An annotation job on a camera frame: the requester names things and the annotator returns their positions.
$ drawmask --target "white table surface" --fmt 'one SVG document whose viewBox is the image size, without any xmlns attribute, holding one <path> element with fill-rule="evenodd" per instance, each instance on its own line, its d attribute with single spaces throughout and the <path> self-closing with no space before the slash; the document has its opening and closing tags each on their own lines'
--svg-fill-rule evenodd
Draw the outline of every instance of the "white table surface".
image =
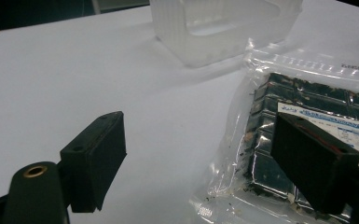
<svg viewBox="0 0 359 224">
<path fill-rule="evenodd" d="M 287 41 L 359 61 L 359 8 L 305 0 Z M 149 7 L 0 32 L 0 196 L 21 167 L 58 162 L 94 119 L 121 110 L 128 156 L 103 210 L 71 222 L 201 222 L 188 199 L 224 134 L 241 58 L 184 67 Z"/>
</svg>

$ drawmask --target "plastic bag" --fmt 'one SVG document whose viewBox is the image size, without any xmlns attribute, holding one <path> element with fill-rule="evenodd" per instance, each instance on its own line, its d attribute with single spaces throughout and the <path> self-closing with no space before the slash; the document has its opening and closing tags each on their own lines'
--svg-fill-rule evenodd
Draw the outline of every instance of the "plastic bag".
<svg viewBox="0 0 359 224">
<path fill-rule="evenodd" d="M 190 203 L 213 223 L 348 223 L 349 206 L 338 216 L 315 213 L 269 156 L 269 147 L 278 110 L 317 114 L 311 121 L 323 120 L 323 129 L 338 120 L 359 125 L 359 64 L 283 45 L 250 44 L 243 73 L 207 173 L 210 182 Z M 359 142 L 348 144 L 359 150 Z"/>
</svg>

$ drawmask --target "clear plastic container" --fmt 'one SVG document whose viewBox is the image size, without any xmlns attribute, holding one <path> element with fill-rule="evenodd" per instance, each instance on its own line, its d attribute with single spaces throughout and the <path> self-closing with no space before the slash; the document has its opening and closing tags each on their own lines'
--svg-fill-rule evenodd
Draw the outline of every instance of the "clear plastic container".
<svg viewBox="0 0 359 224">
<path fill-rule="evenodd" d="M 201 67 L 283 40 L 302 0 L 150 0 L 159 39 L 184 64 Z"/>
</svg>

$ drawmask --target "brass insert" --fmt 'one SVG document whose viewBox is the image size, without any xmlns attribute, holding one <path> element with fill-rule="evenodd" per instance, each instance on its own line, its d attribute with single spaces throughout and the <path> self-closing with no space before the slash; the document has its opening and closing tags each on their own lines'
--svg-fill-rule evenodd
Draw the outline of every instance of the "brass insert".
<svg viewBox="0 0 359 224">
<path fill-rule="evenodd" d="M 34 178 L 34 177 L 40 176 L 43 173 L 45 173 L 47 169 L 48 169 L 47 166 L 42 166 L 42 165 L 31 167 L 27 171 L 25 171 L 24 177 Z"/>
</svg>

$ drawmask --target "label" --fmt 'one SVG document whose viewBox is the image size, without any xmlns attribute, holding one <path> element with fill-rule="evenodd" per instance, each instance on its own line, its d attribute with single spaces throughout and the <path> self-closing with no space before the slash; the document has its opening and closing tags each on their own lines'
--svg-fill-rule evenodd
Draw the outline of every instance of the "label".
<svg viewBox="0 0 359 224">
<path fill-rule="evenodd" d="M 295 105 L 278 103 L 278 112 L 307 119 L 337 139 L 359 151 L 359 121 L 326 115 Z"/>
</svg>

